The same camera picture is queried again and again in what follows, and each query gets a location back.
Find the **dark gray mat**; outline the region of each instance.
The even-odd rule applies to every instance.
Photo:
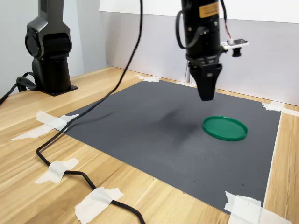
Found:
[[[247,138],[209,136],[201,125],[212,115],[243,122]],[[202,102],[195,88],[140,82],[110,96],[66,134],[226,212],[225,191],[263,203],[279,118],[260,102],[223,94]]]

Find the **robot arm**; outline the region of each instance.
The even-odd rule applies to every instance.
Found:
[[[38,16],[27,25],[25,45],[33,56],[36,88],[56,96],[76,89],[70,82],[67,57],[70,29],[63,22],[64,0],[39,0]]]
[[[189,61],[190,74],[197,84],[202,101],[212,100],[215,93],[217,78],[222,70],[219,57],[228,49],[233,49],[233,57],[241,56],[240,49],[247,41],[240,39],[220,44],[219,5],[218,0],[181,0],[182,10],[176,19],[176,36],[178,45],[186,49],[186,59]],[[220,0],[226,26],[226,10],[223,0]],[[184,18],[186,47],[179,36],[179,19]]]

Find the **wooden table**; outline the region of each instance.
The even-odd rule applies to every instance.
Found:
[[[9,140],[40,126],[36,120],[39,110],[59,117],[102,98],[116,85],[121,73],[121,69],[106,68],[72,78],[78,90],[57,97],[24,91],[3,103],[0,107],[0,223],[79,223],[74,207],[91,192],[83,177],[67,175],[59,184],[34,183],[48,169],[36,155],[36,148],[57,131],[36,139]],[[135,74],[138,73],[128,71],[118,91],[142,81]],[[297,106],[285,107],[299,111]],[[97,187],[119,188],[124,194],[119,201],[139,210],[146,223],[222,224],[229,219],[224,212],[67,135],[45,149],[43,155],[50,162],[77,158],[80,163],[73,170],[85,172]],[[299,223],[298,175],[299,117],[282,114],[265,208],[293,224]],[[138,220],[128,211],[110,205],[91,221],[100,222],[137,223]]]

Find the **masking tape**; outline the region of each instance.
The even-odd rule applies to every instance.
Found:
[[[156,77],[156,76],[153,76],[153,77],[145,77],[145,76],[140,76],[140,75],[136,75],[139,77],[139,79],[143,79],[145,82],[159,82],[159,79],[160,77]]]
[[[96,188],[75,207],[75,214],[81,224],[92,221],[109,206],[112,200],[118,200],[123,194],[118,188],[107,190]]]
[[[291,224],[279,215],[261,208],[258,200],[225,193],[228,203],[224,209],[231,212],[228,224]]]
[[[176,84],[190,86],[190,87],[196,87],[196,84],[192,84],[192,83],[176,82]]]
[[[75,158],[68,161],[54,161],[49,165],[46,173],[38,178],[34,183],[44,183],[46,181],[52,181],[53,183],[59,183],[66,170],[73,169],[79,161]]]
[[[79,116],[79,114],[76,115],[71,115],[71,116],[66,116],[63,115],[60,118],[54,117],[50,114],[47,114],[43,111],[39,111],[36,114],[36,120],[38,120],[41,123],[44,123],[44,125],[39,126],[29,132],[26,132],[24,134],[21,134],[12,140],[18,140],[18,139],[26,139],[26,138],[37,138],[39,136],[42,136],[46,133],[48,133],[49,131],[53,130],[53,129],[57,129],[57,130],[61,130],[66,124],[67,122],[69,122],[70,120],[72,120],[73,118]]]
[[[279,111],[279,112],[282,112],[282,113],[286,113],[286,114],[290,114],[290,115],[299,117],[299,112],[298,111],[294,111],[294,110],[284,108],[284,105],[285,105],[284,103],[271,101],[269,104],[262,103],[262,105],[268,111]]]

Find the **green plastic lid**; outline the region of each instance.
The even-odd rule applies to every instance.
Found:
[[[209,135],[225,141],[243,140],[248,133],[248,128],[243,123],[223,116],[208,117],[202,126]]]

